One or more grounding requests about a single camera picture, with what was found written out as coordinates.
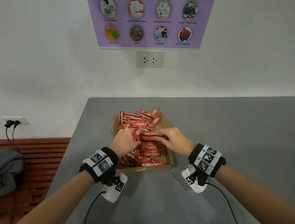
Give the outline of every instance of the person's right arm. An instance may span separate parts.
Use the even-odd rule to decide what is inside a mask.
[[[178,128],[162,129],[169,141],[157,137],[172,151],[188,157],[195,144]],[[246,178],[232,168],[222,165],[215,174],[220,182],[260,223],[295,223],[295,207],[269,191],[267,188]]]

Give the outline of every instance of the person's left hand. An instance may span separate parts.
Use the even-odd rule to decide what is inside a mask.
[[[133,128],[120,129],[113,139],[109,148],[113,150],[119,158],[131,152],[141,143],[141,141],[133,140],[133,131]]]

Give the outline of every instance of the forearm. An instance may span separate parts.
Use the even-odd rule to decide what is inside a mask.
[[[215,179],[260,223],[295,223],[293,206],[232,168],[221,166]]]
[[[63,224],[94,185],[87,171],[83,171],[35,207],[18,224]]]

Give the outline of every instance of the outlet plate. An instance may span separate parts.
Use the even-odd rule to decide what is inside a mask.
[[[162,68],[164,65],[165,52],[144,52],[137,51],[138,68]]]
[[[2,120],[4,124],[6,124],[6,121],[8,120],[13,120],[13,121],[18,120],[21,122],[19,125],[30,125],[30,123],[22,116],[5,116],[5,117],[2,117]]]

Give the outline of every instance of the hand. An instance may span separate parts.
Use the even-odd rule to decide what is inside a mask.
[[[141,143],[141,141],[133,140],[133,131],[133,128],[120,129],[113,139],[109,148],[113,150],[119,158],[131,152]]]
[[[180,155],[188,157],[195,148],[195,144],[185,137],[178,128],[161,129],[160,133],[166,135],[169,141],[161,137],[156,137],[156,140]]]

